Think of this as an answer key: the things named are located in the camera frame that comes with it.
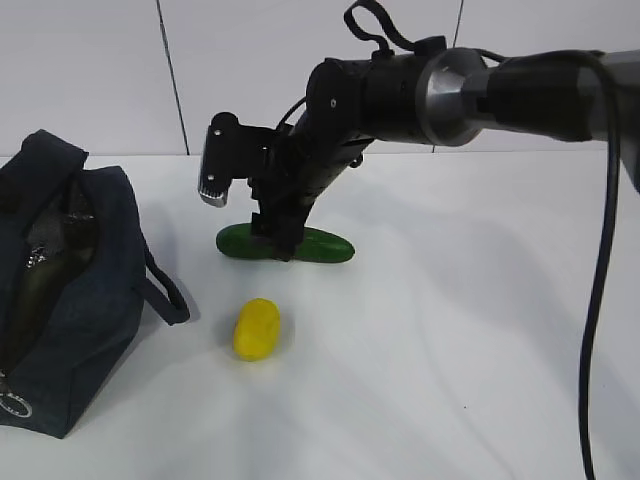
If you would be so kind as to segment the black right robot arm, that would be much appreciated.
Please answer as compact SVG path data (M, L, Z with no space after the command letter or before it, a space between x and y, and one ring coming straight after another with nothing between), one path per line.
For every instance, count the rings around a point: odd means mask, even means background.
M291 259L317 198L376 141L459 147L484 130L608 143L639 178L639 55L559 50L498 59L452 48L433 57L327 59L312 71L305 110L277 135L254 176L251 233Z

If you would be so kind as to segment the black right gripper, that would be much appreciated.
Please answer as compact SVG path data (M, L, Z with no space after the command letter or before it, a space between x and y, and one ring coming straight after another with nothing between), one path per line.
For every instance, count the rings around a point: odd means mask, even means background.
M273 258L289 261L302 243L317 198L347 168L362 163L373 138L350 130L293 127L278 131L262 178L250 179L258 211L251 234L272 240Z

